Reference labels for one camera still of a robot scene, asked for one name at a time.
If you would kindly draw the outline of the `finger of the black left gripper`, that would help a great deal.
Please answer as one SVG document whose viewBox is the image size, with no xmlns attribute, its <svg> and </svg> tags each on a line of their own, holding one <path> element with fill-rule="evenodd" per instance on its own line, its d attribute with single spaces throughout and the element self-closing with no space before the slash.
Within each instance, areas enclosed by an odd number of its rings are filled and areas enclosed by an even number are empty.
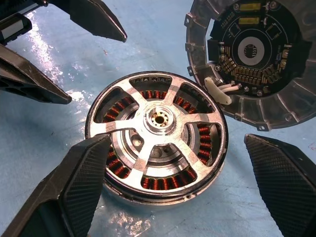
<svg viewBox="0 0 316 237">
<path fill-rule="evenodd" d="M 95 36 L 126 42 L 121 23 L 102 0 L 47 0 Z"/>
<path fill-rule="evenodd" d="M 0 90 L 42 103 L 69 104 L 71 96 L 30 61 L 0 44 Z"/>
</svg>

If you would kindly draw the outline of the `motor end cover circuit board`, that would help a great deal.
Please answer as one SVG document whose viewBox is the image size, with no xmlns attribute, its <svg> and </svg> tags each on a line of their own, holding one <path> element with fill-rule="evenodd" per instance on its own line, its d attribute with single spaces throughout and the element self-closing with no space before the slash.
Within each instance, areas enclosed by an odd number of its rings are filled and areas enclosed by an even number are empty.
<svg viewBox="0 0 316 237">
<path fill-rule="evenodd" d="M 194 0 L 188 72 L 225 115 L 259 131 L 316 118 L 316 0 Z"/>
</svg>

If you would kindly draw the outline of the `silver motor body copper coils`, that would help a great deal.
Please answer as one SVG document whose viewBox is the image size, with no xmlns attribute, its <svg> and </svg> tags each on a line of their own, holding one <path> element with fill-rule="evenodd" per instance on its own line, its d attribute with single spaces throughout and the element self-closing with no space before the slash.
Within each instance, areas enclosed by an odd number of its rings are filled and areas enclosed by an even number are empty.
<svg viewBox="0 0 316 237">
<path fill-rule="evenodd" d="M 193 81 L 159 71 L 108 85 L 85 123 L 106 133 L 104 188 L 133 205 L 171 206 L 205 191 L 221 172 L 228 128 L 215 100 Z"/>
</svg>

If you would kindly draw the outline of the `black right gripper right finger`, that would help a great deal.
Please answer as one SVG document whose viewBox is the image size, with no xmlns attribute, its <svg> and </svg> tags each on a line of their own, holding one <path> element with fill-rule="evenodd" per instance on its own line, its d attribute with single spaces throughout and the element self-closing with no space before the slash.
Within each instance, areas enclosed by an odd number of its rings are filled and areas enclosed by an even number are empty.
<svg viewBox="0 0 316 237">
<path fill-rule="evenodd" d="M 316 164 L 277 139 L 244 137 L 260 195 L 284 237 L 316 237 Z"/>
</svg>

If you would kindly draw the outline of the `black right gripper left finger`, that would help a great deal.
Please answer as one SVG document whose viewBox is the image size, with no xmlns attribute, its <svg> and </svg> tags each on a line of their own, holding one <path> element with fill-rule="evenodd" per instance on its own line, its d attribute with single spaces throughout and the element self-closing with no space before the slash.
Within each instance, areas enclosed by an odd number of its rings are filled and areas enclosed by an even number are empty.
<svg viewBox="0 0 316 237">
<path fill-rule="evenodd" d="M 39 182 L 1 237 L 87 237 L 110 150 L 109 134 L 72 146 Z"/>
</svg>

